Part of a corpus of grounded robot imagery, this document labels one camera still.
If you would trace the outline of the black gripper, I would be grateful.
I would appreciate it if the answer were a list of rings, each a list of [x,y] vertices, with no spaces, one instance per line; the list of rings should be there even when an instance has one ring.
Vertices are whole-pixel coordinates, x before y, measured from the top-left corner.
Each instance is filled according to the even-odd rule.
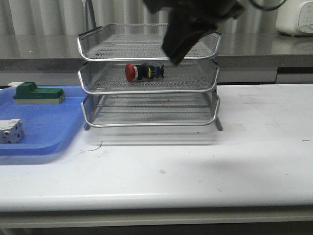
[[[237,0],[145,0],[151,13],[171,10],[162,50],[178,66],[198,41],[217,25],[237,19],[245,8]]]

